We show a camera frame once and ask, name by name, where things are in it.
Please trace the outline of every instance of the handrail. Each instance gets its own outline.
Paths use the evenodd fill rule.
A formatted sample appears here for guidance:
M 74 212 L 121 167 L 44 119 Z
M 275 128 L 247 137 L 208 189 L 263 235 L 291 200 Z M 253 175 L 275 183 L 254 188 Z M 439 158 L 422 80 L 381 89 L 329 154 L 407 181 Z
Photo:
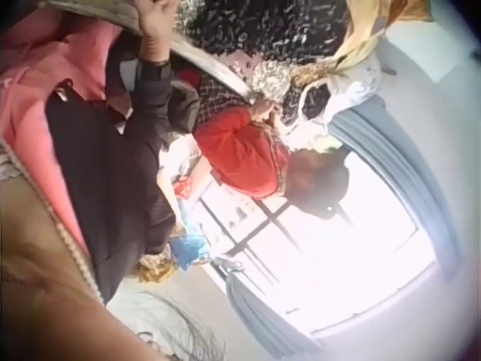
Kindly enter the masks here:
M 137 12 L 132 5 L 125 1 L 76 0 L 72 2 L 69 0 L 46 0 L 44 3 L 72 13 L 107 20 L 135 34 L 140 34 Z M 177 33 L 174 35 L 172 51 L 215 77 L 220 83 L 242 96 L 246 101 L 252 102 L 254 100 L 255 93 L 253 90 L 227 65 L 215 56 L 190 44 L 184 36 Z

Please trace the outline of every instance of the child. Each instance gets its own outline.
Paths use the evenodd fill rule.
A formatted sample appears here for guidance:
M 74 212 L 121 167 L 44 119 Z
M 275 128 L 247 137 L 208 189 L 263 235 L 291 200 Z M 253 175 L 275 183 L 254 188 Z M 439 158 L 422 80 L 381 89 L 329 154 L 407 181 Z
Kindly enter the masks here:
M 192 134 L 220 180 L 254 199 L 284 196 L 304 212 L 330 219 L 346 195 L 346 149 L 291 151 L 280 139 L 282 110 L 273 102 L 249 105 L 198 70 L 179 71 L 197 89 L 201 104 Z M 169 108 L 169 120 L 172 119 Z

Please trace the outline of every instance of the gray curtain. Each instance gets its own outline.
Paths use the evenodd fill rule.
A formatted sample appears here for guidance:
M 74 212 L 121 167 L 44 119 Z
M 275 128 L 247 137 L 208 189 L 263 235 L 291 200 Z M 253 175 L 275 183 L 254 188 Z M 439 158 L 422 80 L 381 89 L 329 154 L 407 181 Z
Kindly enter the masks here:
M 233 309 L 258 343 L 274 359 L 300 360 L 315 356 L 321 344 L 299 331 L 272 305 L 242 272 L 226 279 L 227 296 Z
M 460 250 L 444 194 L 416 145 L 379 96 L 336 114 L 329 133 L 354 150 L 392 188 L 429 235 L 445 276 L 460 264 Z

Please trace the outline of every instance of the window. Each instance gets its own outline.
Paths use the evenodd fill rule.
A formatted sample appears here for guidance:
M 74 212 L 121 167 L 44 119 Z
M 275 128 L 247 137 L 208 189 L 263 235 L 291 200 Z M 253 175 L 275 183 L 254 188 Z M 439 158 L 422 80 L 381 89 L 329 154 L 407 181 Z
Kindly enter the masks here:
M 356 154 L 338 215 L 320 220 L 282 198 L 254 201 L 215 181 L 195 211 L 207 239 L 312 332 L 366 311 L 435 261 L 428 236 Z

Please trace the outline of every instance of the pearl necklace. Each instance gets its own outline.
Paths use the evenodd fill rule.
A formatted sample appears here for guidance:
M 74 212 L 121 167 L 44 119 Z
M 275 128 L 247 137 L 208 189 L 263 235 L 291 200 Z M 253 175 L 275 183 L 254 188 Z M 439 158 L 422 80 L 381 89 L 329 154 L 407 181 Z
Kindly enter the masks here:
M 74 240 L 70 232 L 65 228 L 62 222 L 56 216 L 52 206 L 49 204 L 44 194 L 37 187 L 36 183 L 34 182 L 32 176 L 29 174 L 25 166 L 21 163 L 21 161 L 17 158 L 15 153 L 12 151 L 10 145 L 8 145 L 3 138 L 0 138 L 0 145 L 3 146 L 8 157 L 10 158 L 10 161 L 20 171 L 22 176 L 27 180 L 27 182 L 30 184 L 30 186 L 33 188 L 33 190 L 37 194 L 38 198 L 44 204 L 44 207 L 47 209 L 49 215 L 52 217 L 52 220 L 55 223 L 55 226 L 56 226 L 57 232 L 60 235 L 60 238 L 62 239 L 64 245 L 67 247 L 68 251 L 73 257 L 80 273 L 82 274 L 83 279 L 85 280 L 85 282 L 87 282 L 90 289 L 94 292 L 97 300 L 103 304 L 104 300 L 101 296 L 100 289 L 98 288 L 97 281 L 95 280 L 95 277 L 90 271 L 89 266 L 86 264 L 86 261 L 83 258 L 82 254 L 80 254 L 80 251 L 77 248 L 77 242 Z

